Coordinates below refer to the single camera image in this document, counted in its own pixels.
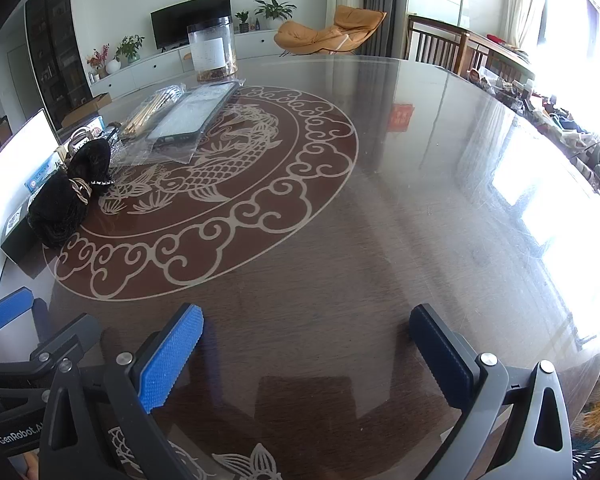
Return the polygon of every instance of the orange lounge chair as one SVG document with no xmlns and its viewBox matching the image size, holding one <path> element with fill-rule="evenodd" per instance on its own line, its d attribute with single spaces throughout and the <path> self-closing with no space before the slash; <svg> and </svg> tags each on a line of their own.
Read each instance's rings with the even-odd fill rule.
<svg viewBox="0 0 600 480">
<path fill-rule="evenodd" d="M 274 41 L 296 56 L 350 52 L 371 37 L 385 16 L 386 12 L 340 5 L 331 27 L 313 30 L 289 21 L 278 29 Z"/>
</svg>

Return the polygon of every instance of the clear plastic jar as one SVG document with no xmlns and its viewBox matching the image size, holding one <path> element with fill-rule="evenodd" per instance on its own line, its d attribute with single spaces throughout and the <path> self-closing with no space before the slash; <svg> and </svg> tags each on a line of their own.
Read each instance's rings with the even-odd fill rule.
<svg viewBox="0 0 600 480">
<path fill-rule="evenodd" d="M 232 21 L 231 16 L 223 16 L 187 27 L 191 60 L 201 83 L 238 70 Z"/>
</svg>

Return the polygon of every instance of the red decoration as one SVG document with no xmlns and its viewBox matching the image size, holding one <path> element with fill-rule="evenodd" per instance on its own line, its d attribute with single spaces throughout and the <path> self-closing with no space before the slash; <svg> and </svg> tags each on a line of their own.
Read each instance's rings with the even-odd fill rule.
<svg viewBox="0 0 600 480">
<path fill-rule="evenodd" d="M 406 132 L 409 127 L 409 121 L 413 115 L 413 105 L 397 105 L 391 108 L 391 115 L 389 116 L 389 125 L 387 126 L 388 132 Z"/>
<path fill-rule="evenodd" d="M 87 57 L 87 63 L 92 68 L 104 68 L 105 63 L 107 62 L 107 56 L 109 55 L 109 43 L 102 46 L 102 51 L 98 52 L 96 49 L 93 49 L 93 54 Z"/>
</svg>

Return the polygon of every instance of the metal screw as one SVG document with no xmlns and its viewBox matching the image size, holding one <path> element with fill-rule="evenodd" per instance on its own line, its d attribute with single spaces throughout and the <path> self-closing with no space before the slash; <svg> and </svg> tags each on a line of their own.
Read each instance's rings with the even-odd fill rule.
<svg viewBox="0 0 600 480">
<path fill-rule="evenodd" d="M 495 366 L 498 363 L 498 358 L 489 352 L 485 352 L 480 354 L 480 361 L 487 366 Z"/>
<path fill-rule="evenodd" d="M 540 369 L 545 373 L 545 374 L 552 374 L 555 372 L 555 366 L 551 361 L 547 361 L 542 360 L 540 361 Z"/>
<path fill-rule="evenodd" d="M 122 352 L 121 354 L 118 354 L 118 357 L 116 357 L 116 362 L 121 366 L 126 366 L 133 360 L 133 358 L 134 357 L 131 352 Z"/>
<path fill-rule="evenodd" d="M 69 370 L 71 370 L 71 366 L 73 366 L 72 362 L 69 361 L 69 359 L 67 359 L 65 357 L 64 359 L 62 359 L 62 361 L 60 361 L 60 364 L 58 365 L 58 370 L 60 370 L 60 372 L 62 372 L 63 374 L 65 374 Z"/>
</svg>

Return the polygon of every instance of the gold rope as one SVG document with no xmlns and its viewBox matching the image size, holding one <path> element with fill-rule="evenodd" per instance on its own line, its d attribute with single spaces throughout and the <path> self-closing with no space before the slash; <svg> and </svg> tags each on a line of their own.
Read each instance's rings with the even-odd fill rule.
<svg viewBox="0 0 600 480">
<path fill-rule="evenodd" d="M 76 195 L 78 196 L 78 198 L 85 204 L 88 204 L 89 198 L 91 197 L 91 186 L 89 186 L 89 184 L 87 184 L 81 178 L 70 178 L 69 182 L 71 183 L 71 187 L 74 188 L 74 191 L 75 191 Z M 82 194 L 82 190 L 85 190 L 87 192 L 86 198 Z"/>
</svg>

